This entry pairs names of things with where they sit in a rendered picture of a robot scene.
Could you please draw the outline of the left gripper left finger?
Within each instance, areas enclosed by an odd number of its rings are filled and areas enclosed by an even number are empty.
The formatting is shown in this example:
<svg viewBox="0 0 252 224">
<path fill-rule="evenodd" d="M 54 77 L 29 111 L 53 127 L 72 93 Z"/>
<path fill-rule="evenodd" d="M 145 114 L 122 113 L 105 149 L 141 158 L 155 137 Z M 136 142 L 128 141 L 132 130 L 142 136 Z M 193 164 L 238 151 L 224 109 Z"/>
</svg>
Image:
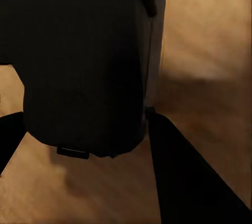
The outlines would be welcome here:
<svg viewBox="0 0 252 224">
<path fill-rule="evenodd" d="M 24 113 L 22 111 L 0 117 L 0 176 L 23 136 L 28 132 L 23 120 Z"/>
</svg>

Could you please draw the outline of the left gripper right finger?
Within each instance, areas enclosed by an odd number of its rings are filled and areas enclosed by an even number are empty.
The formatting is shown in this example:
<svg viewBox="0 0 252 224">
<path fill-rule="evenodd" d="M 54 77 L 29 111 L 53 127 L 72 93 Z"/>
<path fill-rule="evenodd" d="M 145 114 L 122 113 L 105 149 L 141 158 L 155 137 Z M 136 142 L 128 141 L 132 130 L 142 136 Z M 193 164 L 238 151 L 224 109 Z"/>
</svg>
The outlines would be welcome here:
<svg viewBox="0 0 252 224">
<path fill-rule="evenodd" d="M 252 212 L 165 116 L 149 113 L 162 224 L 252 224 Z"/>
</svg>

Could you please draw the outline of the digital camera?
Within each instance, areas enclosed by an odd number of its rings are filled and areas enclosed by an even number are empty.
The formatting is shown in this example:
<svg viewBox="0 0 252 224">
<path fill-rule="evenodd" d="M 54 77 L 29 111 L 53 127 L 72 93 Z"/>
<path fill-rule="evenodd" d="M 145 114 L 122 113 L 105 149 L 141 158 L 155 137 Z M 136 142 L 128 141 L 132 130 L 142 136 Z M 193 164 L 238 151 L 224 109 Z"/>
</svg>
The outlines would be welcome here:
<svg viewBox="0 0 252 224">
<path fill-rule="evenodd" d="M 0 0 L 0 65 L 23 124 L 57 154 L 131 152 L 155 112 L 166 0 Z"/>
</svg>

